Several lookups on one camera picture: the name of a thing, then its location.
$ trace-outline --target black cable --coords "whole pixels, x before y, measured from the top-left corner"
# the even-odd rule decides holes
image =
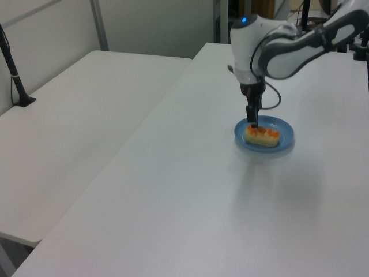
[[[251,73],[255,76],[256,80],[258,80],[261,76],[257,76],[254,69],[253,69],[253,61],[254,61],[254,57],[255,57],[255,54],[256,52],[258,51],[259,47],[262,45],[262,43],[268,38],[268,35],[266,35],[259,43],[258,45],[256,46],[254,52],[253,52],[253,55],[251,56],[251,61],[250,61],[250,71]],[[278,95],[278,103],[272,107],[268,107],[268,108],[261,108],[261,110],[271,110],[273,108],[276,108],[279,106],[279,104],[281,103],[282,101],[282,97],[281,97],[281,94],[279,93],[279,91],[274,87],[272,86],[271,84],[269,84],[268,82],[265,82],[265,84],[267,84],[268,86],[270,86],[275,92],[276,94]]]
[[[289,20],[295,13],[298,12],[299,9],[301,9],[301,6],[304,5],[304,1],[302,1],[301,5],[295,10],[294,13],[292,13],[289,17],[287,17],[287,20]]]
[[[298,23],[299,23],[299,13],[300,13],[301,7],[302,7],[302,5],[300,5],[300,7],[299,7],[298,17],[296,18],[296,26],[297,26],[297,25],[298,25]]]

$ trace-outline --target white table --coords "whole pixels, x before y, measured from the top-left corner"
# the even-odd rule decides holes
[[[190,59],[94,51],[0,117],[0,236],[35,246]]]
[[[232,60],[207,44],[14,277],[367,276],[366,63],[273,81],[296,141],[271,155],[235,142]]]

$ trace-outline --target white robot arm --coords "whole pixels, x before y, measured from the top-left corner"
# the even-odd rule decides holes
[[[287,21],[257,15],[240,18],[231,29],[234,74],[247,97],[248,121],[258,127],[265,76],[286,79],[305,64],[347,43],[369,26],[369,1],[345,0],[323,25],[299,37]]]

